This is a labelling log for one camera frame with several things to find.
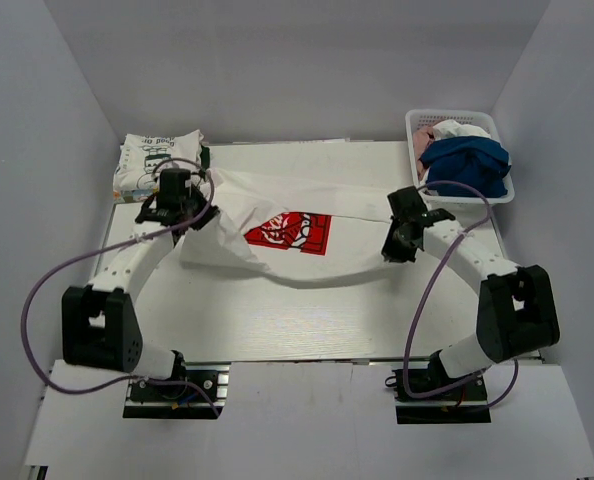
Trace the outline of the blue t-shirt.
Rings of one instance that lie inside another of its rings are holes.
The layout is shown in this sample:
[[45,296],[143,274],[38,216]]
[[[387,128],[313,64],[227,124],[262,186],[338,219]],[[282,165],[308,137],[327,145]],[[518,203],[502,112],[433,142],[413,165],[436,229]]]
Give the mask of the blue t-shirt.
[[457,137],[433,142],[421,156],[428,167],[427,181],[439,196],[474,197],[475,194],[453,184],[459,182],[478,190],[487,198],[508,193],[504,178],[510,172],[510,155],[495,140]]

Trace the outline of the white t-shirt red print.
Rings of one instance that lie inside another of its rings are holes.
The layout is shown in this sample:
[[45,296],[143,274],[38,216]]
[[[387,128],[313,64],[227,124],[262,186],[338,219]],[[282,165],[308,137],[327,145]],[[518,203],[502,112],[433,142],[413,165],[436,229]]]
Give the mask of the white t-shirt red print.
[[381,250],[387,191],[214,168],[218,215],[186,233],[186,266],[239,269],[295,287],[360,282],[396,269]]

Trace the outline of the plain white t-shirt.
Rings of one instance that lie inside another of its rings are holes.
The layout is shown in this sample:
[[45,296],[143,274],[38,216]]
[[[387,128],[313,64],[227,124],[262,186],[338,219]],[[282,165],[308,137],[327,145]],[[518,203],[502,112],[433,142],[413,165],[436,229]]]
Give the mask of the plain white t-shirt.
[[435,141],[457,137],[481,137],[491,139],[491,135],[481,127],[461,124],[454,119],[446,119],[432,126]]

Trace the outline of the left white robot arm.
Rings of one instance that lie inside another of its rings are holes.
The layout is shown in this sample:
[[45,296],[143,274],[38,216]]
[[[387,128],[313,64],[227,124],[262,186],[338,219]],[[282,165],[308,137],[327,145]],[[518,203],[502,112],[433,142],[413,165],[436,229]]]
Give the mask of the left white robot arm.
[[165,169],[158,190],[142,204],[128,244],[84,287],[62,296],[62,352],[70,365],[154,379],[165,398],[188,387],[188,374],[173,350],[147,344],[134,303],[160,262],[188,229],[201,230],[217,217],[187,169]]

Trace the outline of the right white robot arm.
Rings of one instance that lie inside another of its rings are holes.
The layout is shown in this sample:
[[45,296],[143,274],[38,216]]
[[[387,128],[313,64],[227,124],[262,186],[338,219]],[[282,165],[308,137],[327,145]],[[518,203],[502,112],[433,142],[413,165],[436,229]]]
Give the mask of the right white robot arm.
[[391,226],[382,248],[384,260],[403,264],[424,252],[439,261],[409,331],[416,331],[432,287],[444,269],[457,274],[478,298],[474,332],[430,356],[422,390],[410,382],[413,340],[406,340],[401,387],[407,397],[452,398],[491,366],[560,341],[552,284],[544,268],[520,266],[496,256],[452,213],[429,209],[414,186],[389,194],[387,200]]

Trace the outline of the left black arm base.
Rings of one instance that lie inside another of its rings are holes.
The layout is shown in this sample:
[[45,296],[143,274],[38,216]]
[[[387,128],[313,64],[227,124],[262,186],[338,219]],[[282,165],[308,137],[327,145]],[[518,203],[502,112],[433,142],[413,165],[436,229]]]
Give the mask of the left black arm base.
[[[196,384],[221,413],[229,383],[229,367],[188,366],[187,381]],[[143,380],[128,386],[123,407],[125,419],[216,420],[212,407],[189,386],[155,386]]]

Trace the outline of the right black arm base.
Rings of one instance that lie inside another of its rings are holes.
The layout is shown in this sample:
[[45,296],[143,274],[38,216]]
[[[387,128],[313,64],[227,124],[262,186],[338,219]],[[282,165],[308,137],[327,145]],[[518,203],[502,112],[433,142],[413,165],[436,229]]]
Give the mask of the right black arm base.
[[385,387],[395,398],[399,425],[488,424],[491,415],[484,380],[479,377],[451,391],[432,397],[415,399],[403,386],[403,370],[393,370],[385,379]]

